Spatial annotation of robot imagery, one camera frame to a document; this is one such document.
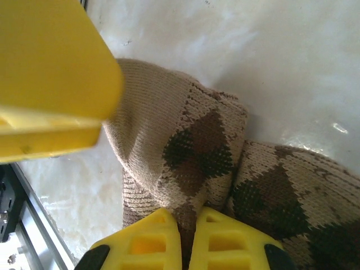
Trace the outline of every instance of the white floor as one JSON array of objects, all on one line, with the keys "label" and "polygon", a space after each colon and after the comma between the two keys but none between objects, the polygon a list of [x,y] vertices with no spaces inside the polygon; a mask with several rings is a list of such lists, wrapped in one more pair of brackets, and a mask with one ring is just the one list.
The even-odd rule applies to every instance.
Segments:
[{"label": "white floor", "polygon": [[[115,57],[237,94],[248,137],[360,173],[360,1],[89,0],[88,14]],[[121,227],[120,165],[106,138],[21,166],[76,257]]]}]

